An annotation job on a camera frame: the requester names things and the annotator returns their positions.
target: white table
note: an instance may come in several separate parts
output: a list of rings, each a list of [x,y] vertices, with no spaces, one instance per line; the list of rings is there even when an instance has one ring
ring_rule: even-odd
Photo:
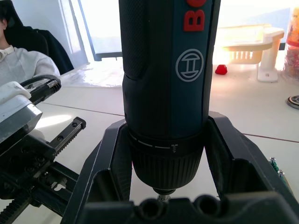
[[[261,83],[255,65],[230,65],[225,76],[213,75],[210,110],[230,118],[242,133],[299,141],[299,110],[285,100],[299,95],[299,86]],[[124,115],[121,88],[62,88],[45,101],[96,112]]]
[[[69,120],[52,126],[39,128],[45,135],[46,140],[52,140],[59,134],[75,117],[86,120],[87,126],[67,148],[57,157],[57,161],[66,167],[80,172],[85,159],[101,140],[105,129],[112,123],[123,119],[122,116],[91,112],[82,109],[72,109],[63,106],[39,104],[38,107],[44,112],[42,119],[63,115],[69,116]],[[285,171],[288,182],[299,199],[299,176],[297,174],[297,157],[299,156],[298,144],[281,140],[270,140],[258,137],[249,137],[256,143],[266,157],[278,158],[279,168]],[[217,196],[214,182],[207,164],[205,153],[202,156],[198,172],[194,180],[183,188],[178,189],[173,197],[188,197],[194,200],[198,195],[210,194]],[[156,197],[156,193],[133,172],[131,185],[131,200],[139,204],[148,197]],[[0,209],[3,209],[8,201],[0,201]],[[61,218],[45,207],[34,208],[29,206],[15,222],[16,224],[58,224]]]

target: hole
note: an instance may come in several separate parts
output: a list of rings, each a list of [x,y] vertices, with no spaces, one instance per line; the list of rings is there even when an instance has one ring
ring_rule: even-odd
[[[139,211],[142,218],[155,220],[161,216],[163,204],[155,199],[149,199],[139,205]]]
[[[212,196],[200,196],[195,204],[206,215],[216,216],[220,213],[220,202]]]

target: window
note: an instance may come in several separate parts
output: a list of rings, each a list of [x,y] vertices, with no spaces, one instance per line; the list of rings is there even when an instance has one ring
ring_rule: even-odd
[[[78,0],[94,59],[121,57],[118,0]],[[269,23],[287,32],[294,0],[222,0],[219,27]],[[284,49],[285,37],[281,49]]]

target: white wall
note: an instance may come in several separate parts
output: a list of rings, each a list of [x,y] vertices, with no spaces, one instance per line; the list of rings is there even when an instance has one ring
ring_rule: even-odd
[[[50,31],[75,68],[88,62],[69,0],[13,0],[13,3],[24,26]]]

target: screw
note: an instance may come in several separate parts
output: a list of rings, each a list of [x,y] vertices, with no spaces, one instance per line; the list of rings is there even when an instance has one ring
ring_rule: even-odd
[[[57,137],[57,141],[62,141],[63,139],[64,139],[64,137],[61,135]]]
[[[273,164],[276,161],[275,157],[270,157],[270,163]]]
[[[34,167],[30,166],[30,167],[26,168],[26,171],[29,172],[29,173],[33,173],[35,171],[35,169],[34,169]]]
[[[38,162],[43,163],[45,162],[45,158],[43,158],[42,156],[37,157],[36,159]]]
[[[282,170],[277,171],[277,173],[278,173],[278,175],[279,175],[280,177],[282,177],[282,176],[285,175],[285,173],[284,173]]]

